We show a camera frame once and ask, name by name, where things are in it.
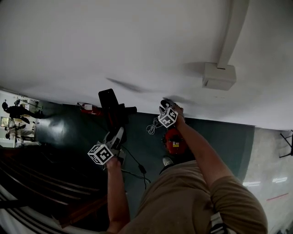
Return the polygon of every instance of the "white shoe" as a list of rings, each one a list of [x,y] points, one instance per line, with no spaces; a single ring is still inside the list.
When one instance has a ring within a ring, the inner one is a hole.
[[[164,163],[164,166],[167,166],[167,165],[170,165],[170,164],[174,164],[174,162],[167,156],[164,156],[163,157],[163,163]]]

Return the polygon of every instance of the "green floor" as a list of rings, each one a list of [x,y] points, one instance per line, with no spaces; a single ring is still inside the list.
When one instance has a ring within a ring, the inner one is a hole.
[[[46,118],[37,125],[37,140],[57,148],[74,150],[78,158],[72,160],[84,167],[84,173],[91,178],[102,180],[102,176],[98,175],[99,167],[91,161],[87,152],[106,134],[100,127],[105,126],[104,120],[83,114],[74,106],[47,102],[43,103],[43,112]],[[130,116],[130,123],[126,126],[127,142],[124,144],[145,167],[146,178],[152,182],[158,178],[163,168],[162,157],[165,155],[165,148],[161,139],[166,131],[161,127],[154,135],[149,135],[146,127],[152,124],[154,117],[155,115],[144,113]],[[186,119],[186,123],[210,142],[240,180],[244,179],[251,154],[254,127],[196,119]],[[141,175],[137,163],[129,155],[126,156],[123,169]],[[125,190],[132,218],[138,209],[144,187],[143,180],[125,174]]]

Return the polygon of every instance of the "brown t-shirt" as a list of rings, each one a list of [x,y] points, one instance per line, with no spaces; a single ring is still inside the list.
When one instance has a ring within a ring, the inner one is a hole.
[[[209,190],[197,163],[182,163],[151,184],[137,216],[120,234],[206,234],[217,212],[238,234],[267,233],[260,203],[235,177],[221,178]]]

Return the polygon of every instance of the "forearm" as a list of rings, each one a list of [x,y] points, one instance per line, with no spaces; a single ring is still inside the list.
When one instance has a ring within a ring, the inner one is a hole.
[[[120,164],[108,168],[109,232],[118,233],[129,221],[129,208]]]
[[[177,124],[177,129],[195,156],[196,162],[209,187],[217,179],[233,175],[212,146],[197,131],[183,121]]]

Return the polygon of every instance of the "red line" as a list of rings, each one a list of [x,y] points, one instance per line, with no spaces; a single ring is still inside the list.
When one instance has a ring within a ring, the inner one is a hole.
[[[272,197],[272,198],[270,198],[270,199],[267,199],[267,201],[270,201],[270,200],[273,200],[273,199],[276,199],[276,198],[279,198],[279,197],[282,197],[282,196],[285,196],[285,195],[288,195],[289,193],[287,192],[287,193],[285,193],[285,194],[283,194],[283,195],[279,195],[279,196],[277,196],[277,197]]]

